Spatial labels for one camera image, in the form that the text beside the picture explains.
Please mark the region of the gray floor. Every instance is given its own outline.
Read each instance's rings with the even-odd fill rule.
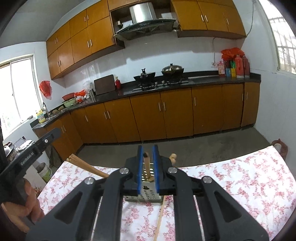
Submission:
[[[152,156],[154,143],[144,143],[144,151]],[[220,134],[161,141],[158,144],[162,156],[177,154],[177,167],[196,166],[224,161],[263,149],[270,144],[255,129],[230,131]],[[85,146],[78,156],[93,166],[123,167],[128,157],[135,156],[138,144]]]

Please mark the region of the ceiling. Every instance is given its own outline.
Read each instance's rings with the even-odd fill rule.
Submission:
[[[25,42],[46,41],[61,17],[83,1],[27,0],[0,36],[0,48]]]

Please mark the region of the table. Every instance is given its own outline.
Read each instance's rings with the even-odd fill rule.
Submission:
[[[95,167],[110,174],[115,168]],[[211,176],[233,196],[267,231],[272,240],[296,206],[296,181],[273,146],[254,153],[194,167],[180,168],[189,176]],[[86,177],[101,177],[64,162],[38,199],[47,214]],[[152,241],[160,203],[131,203],[123,200],[122,241]],[[173,197],[166,196],[158,241],[175,240]]]

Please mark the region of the bucket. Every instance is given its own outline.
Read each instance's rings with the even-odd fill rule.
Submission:
[[[50,178],[52,177],[52,170],[44,163],[42,162],[36,167],[36,170],[42,179],[48,183]]]

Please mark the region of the yellow bottle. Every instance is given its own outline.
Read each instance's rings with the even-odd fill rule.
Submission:
[[[36,115],[39,123],[45,122],[45,117],[42,110],[39,110],[38,112],[36,112]]]

